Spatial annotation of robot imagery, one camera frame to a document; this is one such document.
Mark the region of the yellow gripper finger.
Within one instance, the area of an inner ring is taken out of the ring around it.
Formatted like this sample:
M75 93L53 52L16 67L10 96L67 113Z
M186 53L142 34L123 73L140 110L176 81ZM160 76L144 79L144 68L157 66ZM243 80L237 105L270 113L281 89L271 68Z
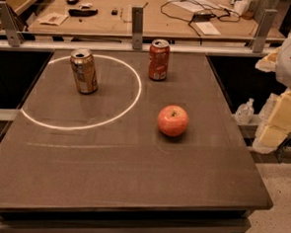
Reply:
M280 95L271 94L259 114L253 149L268 154L277 149L291 133L291 88Z
M256 65L255 68L257 70L263 71L263 72L273 72L276 70L276 59L277 56L279 56L280 52L280 46L275 49L273 52L269 53L267 56L260 59Z

